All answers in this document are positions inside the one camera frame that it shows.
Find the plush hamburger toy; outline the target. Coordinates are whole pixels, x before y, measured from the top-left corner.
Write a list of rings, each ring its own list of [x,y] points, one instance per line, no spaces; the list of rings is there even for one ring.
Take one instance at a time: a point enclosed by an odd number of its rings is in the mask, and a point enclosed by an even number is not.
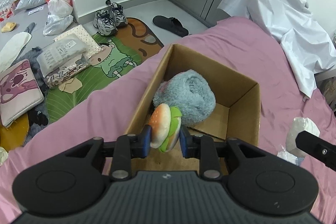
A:
[[[151,148],[167,153],[174,148],[179,139],[182,113],[179,108],[162,103],[154,110],[148,125],[151,126]]]

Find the grey fluffy plush slipper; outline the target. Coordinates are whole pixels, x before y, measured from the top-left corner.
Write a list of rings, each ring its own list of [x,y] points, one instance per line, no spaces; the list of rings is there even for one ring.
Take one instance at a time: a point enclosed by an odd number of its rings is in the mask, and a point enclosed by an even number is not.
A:
[[[212,114],[216,99],[205,78],[190,69],[159,85],[153,97],[153,105],[157,107],[162,103],[179,108],[182,123],[194,126]]]

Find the brown cardboard box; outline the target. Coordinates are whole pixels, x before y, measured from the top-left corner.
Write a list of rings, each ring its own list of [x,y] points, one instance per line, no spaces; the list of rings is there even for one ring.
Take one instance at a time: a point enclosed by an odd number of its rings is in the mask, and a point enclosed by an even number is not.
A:
[[[260,88],[254,80],[180,44],[169,47],[110,166],[115,180],[138,170],[198,170],[218,180],[231,159],[226,140],[256,145]]]

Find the clear bag of white beads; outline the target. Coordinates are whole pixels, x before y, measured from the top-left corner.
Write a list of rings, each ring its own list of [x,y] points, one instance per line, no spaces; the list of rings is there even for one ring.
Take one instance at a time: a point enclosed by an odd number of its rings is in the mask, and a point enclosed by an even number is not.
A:
[[[297,157],[292,155],[282,145],[278,148],[277,156],[297,166],[300,166],[304,161],[304,157]]]

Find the green cartoon floor mat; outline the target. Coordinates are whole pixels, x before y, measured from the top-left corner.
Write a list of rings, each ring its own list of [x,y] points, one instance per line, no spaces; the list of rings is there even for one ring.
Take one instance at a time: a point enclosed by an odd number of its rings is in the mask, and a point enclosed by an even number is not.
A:
[[[90,59],[75,57],[70,66],[76,69],[74,62],[78,61],[84,64],[82,71],[76,71],[69,79],[62,77],[62,83],[49,90],[46,98],[49,123],[58,121],[93,91],[105,88],[163,48],[163,43],[143,21],[136,18],[127,21],[128,25],[119,28],[115,36],[96,33],[89,37],[101,51]]]

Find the pink bed sheet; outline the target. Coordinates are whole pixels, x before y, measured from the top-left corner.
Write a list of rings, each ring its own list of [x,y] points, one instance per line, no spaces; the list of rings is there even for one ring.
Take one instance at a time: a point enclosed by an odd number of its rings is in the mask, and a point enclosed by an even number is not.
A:
[[[21,171],[95,137],[138,134],[162,105],[180,114],[171,121],[177,128],[239,138],[272,154],[287,145],[298,117],[335,143],[335,116],[325,97],[315,89],[306,98],[280,44],[234,16],[165,46],[10,151],[1,166],[1,223],[21,213],[12,191]]]

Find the black slipper on floor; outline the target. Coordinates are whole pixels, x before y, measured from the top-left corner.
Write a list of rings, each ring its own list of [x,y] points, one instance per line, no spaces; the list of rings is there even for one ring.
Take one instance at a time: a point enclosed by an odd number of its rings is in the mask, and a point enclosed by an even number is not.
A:
[[[183,27],[177,18],[167,18],[165,16],[157,15],[153,18],[152,21],[155,26],[167,30],[182,38],[189,35],[189,31]]]

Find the packaged fabric bundle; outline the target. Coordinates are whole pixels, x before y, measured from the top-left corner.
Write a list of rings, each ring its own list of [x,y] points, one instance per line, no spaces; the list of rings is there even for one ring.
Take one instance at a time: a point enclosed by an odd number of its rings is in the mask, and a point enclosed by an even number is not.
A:
[[[55,88],[90,66],[89,59],[102,47],[79,25],[57,36],[42,50],[37,62],[49,88]]]

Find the grey sneaker pair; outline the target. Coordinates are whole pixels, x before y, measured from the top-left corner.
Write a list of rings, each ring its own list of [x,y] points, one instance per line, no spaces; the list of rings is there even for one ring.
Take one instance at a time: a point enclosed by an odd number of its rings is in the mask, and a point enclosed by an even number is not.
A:
[[[101,36],[114,36],[118,28],[128,25],[123,6],[117,2],[106,0],[106,9],[98,10],[94,16],[93,26]]]

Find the white plastic shopping bag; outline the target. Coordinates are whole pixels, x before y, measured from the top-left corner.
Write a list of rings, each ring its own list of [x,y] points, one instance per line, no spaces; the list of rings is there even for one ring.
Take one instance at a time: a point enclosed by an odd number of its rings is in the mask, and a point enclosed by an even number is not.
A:
[[[64,32],[73,22],[72,0],[50,0],[48,16],[43,29],[44,36],[58,35]]]

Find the white shoe insole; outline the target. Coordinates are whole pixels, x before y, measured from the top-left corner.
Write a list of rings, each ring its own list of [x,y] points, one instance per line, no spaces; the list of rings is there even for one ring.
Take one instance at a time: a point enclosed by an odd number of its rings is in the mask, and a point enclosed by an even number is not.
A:
[[[31,40],[32,35],[28,32],[15,34],[2,48],[0,52],[0,72],[2,73],[19,56],[21,50]]]

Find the white plastic cover sheet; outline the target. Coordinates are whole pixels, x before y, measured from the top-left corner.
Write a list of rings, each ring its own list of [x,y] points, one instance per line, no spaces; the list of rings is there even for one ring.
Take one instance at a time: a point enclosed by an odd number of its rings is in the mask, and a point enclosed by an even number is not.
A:
[[[299,90],[311,97],[315,74],[335,65],[335,46],[307,8],[307,0],[222,0],[229,16],[248,18],[277,40]]]

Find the yellow slipper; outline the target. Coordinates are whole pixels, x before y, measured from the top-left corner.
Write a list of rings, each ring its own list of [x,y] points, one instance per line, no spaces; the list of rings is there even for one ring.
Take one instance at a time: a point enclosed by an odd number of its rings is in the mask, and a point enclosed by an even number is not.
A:
[[[2,28],[1,33],[11,32],[17,24],[15,22],[7,22]]]

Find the water bottle pack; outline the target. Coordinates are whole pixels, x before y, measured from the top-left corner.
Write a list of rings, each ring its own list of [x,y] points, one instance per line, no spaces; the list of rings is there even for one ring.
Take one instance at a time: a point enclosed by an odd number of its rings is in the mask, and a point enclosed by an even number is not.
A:
[[[4,22],[14,16],[15,3],[13,0],[4,0],[0,5],[0,22]]]

